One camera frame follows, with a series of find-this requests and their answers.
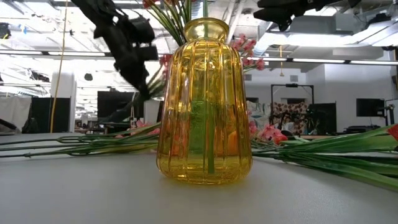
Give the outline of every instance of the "green stems bundle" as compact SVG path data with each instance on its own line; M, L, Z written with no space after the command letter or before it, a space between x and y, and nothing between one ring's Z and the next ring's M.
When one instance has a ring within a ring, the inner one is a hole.
M70 155L70 156L90 156L100 154L115 154L127 152L140 152L157 148L158 134L150 134L151 131L160 128L160 123L152 126L146 126L121 133L104 134L104 135L85 135L85 136L66 136L55 139L39 139L30 141L6 142L0 144L0 152L20 151L27 149L48 149L62 147L56 151L50 152L29 152L24 154L8 154L0 155L0 158L8 157L34 157L34 156L50 156L50 155ZM124 138L115 138L122 134L133 135ZM55 145L44 146L22 146L22 147L6 147L10 144L28 144L32 142L57 142Z
M152 126L115 134L7 142L0 144L0 152L56 147L62 147L63 149L50 152L0 155L0 158L59 154L90 156L142 152L156 149L159 135L150 134L150 132L159 127L160 123L157 123ZM131 133L134 134L124 138L115 138L120 134ZM253 141L252 147L258 150L252 154L255 157L276 159L398 191L398 158L391 154L391 151L394 151L398 145L397 139L398 125L395 125L362 134L337 136L314 141L297 138L294 141L284 141L284 146ZM10 144L49 141L57 142L58 144L52 146L7 147Z
M164 0L165 10L156 5L156 1L144 0L144 7L170 33L178 46L182 46L187 42L183 28L192 18L192 0Z
M284 141L285 146L276 149L265 144L253 156L298 164L398 191L398 159L386 154L398 146L393 136L397 129L398 126L388 126L310 142Z

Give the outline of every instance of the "black partition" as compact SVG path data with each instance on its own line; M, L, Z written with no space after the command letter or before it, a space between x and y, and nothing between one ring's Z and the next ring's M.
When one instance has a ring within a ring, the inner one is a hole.
M50 132L50 117L54 98L33 97L32 118L37 122L39 133ZM69 132L70 98L57 98L53 119L53 133Z

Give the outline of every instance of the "ribbed glass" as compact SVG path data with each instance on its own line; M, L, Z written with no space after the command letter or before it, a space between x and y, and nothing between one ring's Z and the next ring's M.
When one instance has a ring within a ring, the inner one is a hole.
M201 18L185 26L167 83L157 167L194 184L223 184L252 166L241 59L224 44L228 26Z

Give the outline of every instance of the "yellow cable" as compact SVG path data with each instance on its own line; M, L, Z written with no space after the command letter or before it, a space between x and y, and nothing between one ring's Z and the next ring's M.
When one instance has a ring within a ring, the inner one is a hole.
M279 52L280 52L280 57L282 57L282 46L279 47ZM280 63L280 75L281 75L281 76L284 76L283 68L284 68L284 63L281 62L281 63Z
M58 86L60 84L63 52L65 51L65 31L67 29L67 12L68 12L68 0L65 1L65 19L63 22L62 53L61 53L60 69L58 71L58 77L57 77L57 85L55 86L54 102L52 103L51 119L50 119L50 133L52 133L53 126L54 126L55 105L57 104Z

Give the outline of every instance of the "vase neck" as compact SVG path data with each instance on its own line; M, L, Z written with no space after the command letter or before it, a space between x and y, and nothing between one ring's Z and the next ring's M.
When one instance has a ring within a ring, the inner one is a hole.
M208 38L224 42L228 31L229 28L225 22L210 17L194 19L188 22L184 28L185 37L188 41Z

